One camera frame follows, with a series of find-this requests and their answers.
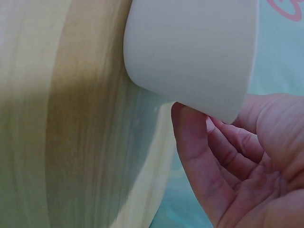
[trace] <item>ceramic cup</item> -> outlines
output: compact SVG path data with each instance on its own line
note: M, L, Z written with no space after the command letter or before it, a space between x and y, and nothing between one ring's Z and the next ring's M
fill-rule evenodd
M133 0L124 61L137 85L230 124L253 71L258 0Z

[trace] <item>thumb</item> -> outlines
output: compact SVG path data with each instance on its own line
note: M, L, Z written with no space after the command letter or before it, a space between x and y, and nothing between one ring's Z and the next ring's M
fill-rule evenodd
M304 97L247 95L233 125L257 134L287 180L304 167Z

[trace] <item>light wood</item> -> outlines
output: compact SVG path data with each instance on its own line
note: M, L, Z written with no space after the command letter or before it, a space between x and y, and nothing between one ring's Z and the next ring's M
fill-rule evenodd
M131 0L0 1L0 227L146 228L171 103L123 64Z

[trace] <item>skin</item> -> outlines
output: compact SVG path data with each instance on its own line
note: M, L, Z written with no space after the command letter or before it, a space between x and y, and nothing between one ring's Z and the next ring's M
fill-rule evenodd
M304 97L248 95L232 125L175 103L181 163L216 228L304 227Z

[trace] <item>mint green background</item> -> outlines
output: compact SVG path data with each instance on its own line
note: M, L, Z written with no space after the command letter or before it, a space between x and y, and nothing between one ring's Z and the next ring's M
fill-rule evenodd
M284 0L281 8L293 13ZM304 2L300 3L304 12ZM258 48L250 93L304 95L304 19L291 21L260 1ZM161 206L150 228L209 228L175 153L171 176Z

